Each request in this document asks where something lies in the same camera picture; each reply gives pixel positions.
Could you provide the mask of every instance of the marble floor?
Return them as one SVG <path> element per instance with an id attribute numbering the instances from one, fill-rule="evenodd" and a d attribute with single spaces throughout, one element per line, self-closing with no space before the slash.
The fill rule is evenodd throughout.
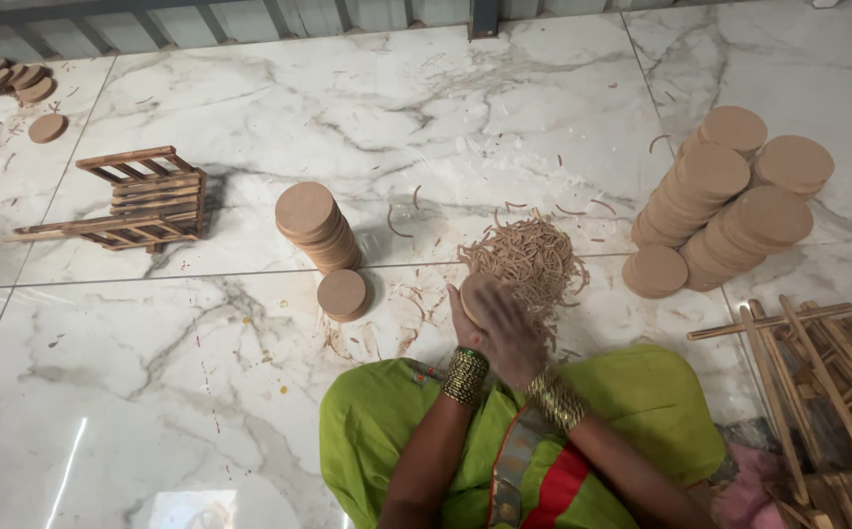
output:
<path id="1" fill-rule="evenodd" d="M 456 246 L 495 210 L 527 215 L 505 201 L 553 214 L 591 274 L 580 305 L 558 311 L 555 360 L 666 345 L 723 427 L 765 415 L 746 347 L 685 332 L 734 321 L 752 296 L 768 310 L 778 294 L 852 302 L 852 1 L 542 19 L 471 43 L 443 27 L 50 66 L 60 89 L 47 102 L 0 98 L 0 527 L 159 529 L 205 514 L 223 522 L 208 528 L 348 525 L 320 478 L 318 403 L 364 362 L 447 361 L 443 286 L 466 273 Z M 70 128 L 33 145 L 24 133 L 48 102 Z M 816 229 L 723 289 L 636 297 L 620 278 L 633 216 L 717 104 L 831 151 Z M 75 160 L 160 145 L 210 175 L 205 240 L 161 255 L 1 242 L 13 227 L 104 213 L 107 185 Z M 357 322 L 323 317 L 320 275 L 273 225 L 276 198 L 302 181 L 332 189 L 365 252 L 376 294 Z M 412 239 L 386 228 L 390 205 Z"/>

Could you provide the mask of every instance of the gold bangle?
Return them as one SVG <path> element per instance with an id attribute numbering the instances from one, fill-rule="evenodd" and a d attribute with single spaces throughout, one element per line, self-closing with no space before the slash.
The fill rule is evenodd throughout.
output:
<path id="1" fill-rule="evenodd" d="M 488 375 L 488 361 L 481 353 L 457 347 L 442 383 L 442 392 L 471 408 L 481 405 L 481 384 Z"/>
<path id="2" fill-rule="evenodd" d="M 526 395 L 563 435 L 569 433 L 585 416 L 586 402 L 583 396 L 550 366 L 543 368 L 530 382 Z"/>

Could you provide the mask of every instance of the woman's arm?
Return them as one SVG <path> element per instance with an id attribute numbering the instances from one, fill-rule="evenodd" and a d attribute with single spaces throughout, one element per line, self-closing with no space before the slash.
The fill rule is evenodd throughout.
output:
<path id="1" fill-rule="evenodd" d="M 507 287 L 486 285 L 476 299 L 475 311 L 487 333 L 481 334 L 482 344 L 491 369 L 509 386 L 517 391 L 527 391 L 531 383 L 538 389 L 541 380 L 548 380 L 547 387 L 554 390 L 551 400 L 564 409 L 543 409 L 544 415 L 567 417 L 581 409 L 581 397 L 566 382 L 559 380 L 546 369 L 546 348 L 531 330 L 524 317 L 524 309 L 514 300 Z M 623 439 L 615 430 L 591 414 L 585 415 L 572 425 L 559 425 L 568 430 L 573 445 L 602 474 L 609 485 L 633 514 L 647 516 L 661 527 L 669 528 L 715 528 L 716 525 L 703 509 L 691 499 L 686 491 L 677 487 L 650 461 Z"/>
<path id="2" fill-rule="evenodd" d="M 474 347 L 479 342 L 479 329 L 465 315 L 459 291 L 452 285 L 446 288 L 459 345 Z M 439 393 L 399 456 L 377 527 L 425 529 L 435 525 L 462 460 L 473 411 L 445 392 Z"/>

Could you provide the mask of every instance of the pile of wood shavings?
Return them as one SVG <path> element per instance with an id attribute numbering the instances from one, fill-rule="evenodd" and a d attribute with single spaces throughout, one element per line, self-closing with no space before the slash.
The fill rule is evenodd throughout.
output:
<path id="1" fill-rule="evenodd" d="M 527 307 L 527 323 L 537 335 L 556 348 L 557 326 L 548 323 L 554 307 L 575 307 L 563 301 L 573 276 L 582 277 L 582 284 L 573 294 L 579 294 L 589 283 L 589 272 L 582 259 L 573 255 L 570 237 L 540 218 L 534 208 L 534 218 L 501 226 L 494 212 L 494 224 L 485 228 L 485 236 L 471 246 L 459 246 L 459 261 L 469 272 L 494 274 L 507 283 L 519 301 Z"/>

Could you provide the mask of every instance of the woman's right hand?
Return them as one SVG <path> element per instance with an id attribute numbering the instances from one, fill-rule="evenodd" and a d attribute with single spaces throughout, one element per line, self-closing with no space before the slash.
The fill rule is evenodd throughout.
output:
<path id="1" fill-rule="evenodd" d="M 546 366 L 546 347 L 527 325 L 525 310 L 504 283 L 488 283 L 475 292 L 475 316 L 484 328 L 481 347 L 497 377 L 517 391 L 527 386 Z"/>

